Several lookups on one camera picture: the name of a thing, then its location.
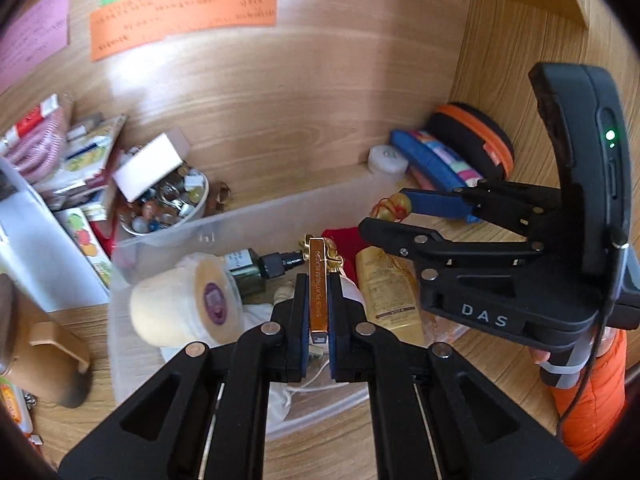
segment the orange sticky note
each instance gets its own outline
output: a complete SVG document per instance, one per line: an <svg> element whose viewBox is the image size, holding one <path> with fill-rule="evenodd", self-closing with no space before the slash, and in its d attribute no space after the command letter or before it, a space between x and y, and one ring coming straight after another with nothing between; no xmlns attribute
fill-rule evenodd
<svg viewBox="0 0 640 480"><path fill-rule="evenodd" d="M203 28L275 25L277 0L119 0L91 13L91 61Z"/></svg>

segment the small bottle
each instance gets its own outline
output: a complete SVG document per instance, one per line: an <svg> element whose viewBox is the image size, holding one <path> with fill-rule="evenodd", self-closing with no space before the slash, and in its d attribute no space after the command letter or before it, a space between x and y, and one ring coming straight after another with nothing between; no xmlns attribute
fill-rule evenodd
<svg viewBox="0 0 640 480"><path fill-rule="evenodd" d="M371 246L356 254L356 274L367 319L391 330L400 341L424 346L411 266Z"/></svg>
<svg viewBox="0 0 640 480"><path fill-rule="evenodd" d="M236 279L243 298L266 290L266 281L305 263L301 251L271 253L258 256L253 249L244 249L223 256L226 266Z"/></svg>

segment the bowl of trinkets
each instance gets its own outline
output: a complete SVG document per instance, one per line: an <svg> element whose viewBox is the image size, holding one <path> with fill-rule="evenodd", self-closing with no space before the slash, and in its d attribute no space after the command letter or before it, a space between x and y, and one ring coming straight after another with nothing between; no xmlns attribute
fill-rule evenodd
<svg viewBox="0 0 640 480"><path fill-rule="evenodd" d="M183 164L147 189L139 199L118 207L120 225L140 237L202 218L209 195L207 177Z"/></svg>

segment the roll of tape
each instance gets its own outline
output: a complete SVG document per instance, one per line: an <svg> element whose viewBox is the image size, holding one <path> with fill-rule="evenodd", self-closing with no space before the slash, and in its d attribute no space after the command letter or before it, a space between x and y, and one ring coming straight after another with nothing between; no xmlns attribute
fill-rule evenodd
<svg viewBox="0 0 640 480"><path fill-rule="evenodd" d="M380 144L369 150L367 161L372 173L404 174L409 166L409 161L393 146Z"/></svg>
<svg viewBox="0 0 640 480"><path fill-rule="evenodd" d="M226 344L242 333L238 287L220 258L195 253L175 268L138 283L131 293L133 328L152 346L192 341Z"/></svg>

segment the white roll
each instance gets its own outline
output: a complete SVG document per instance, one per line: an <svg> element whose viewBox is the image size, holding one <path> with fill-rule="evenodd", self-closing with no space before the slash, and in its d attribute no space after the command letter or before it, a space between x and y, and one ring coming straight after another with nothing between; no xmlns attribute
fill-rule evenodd
<svg viewBox="0 0 640 480"><path fill-rule="evenodd" d="M213 347L242 333L238 286L224 261L211 254L185 256L174 269L137 284L130 316L140 338L157 347L193 341Z"/></svg>

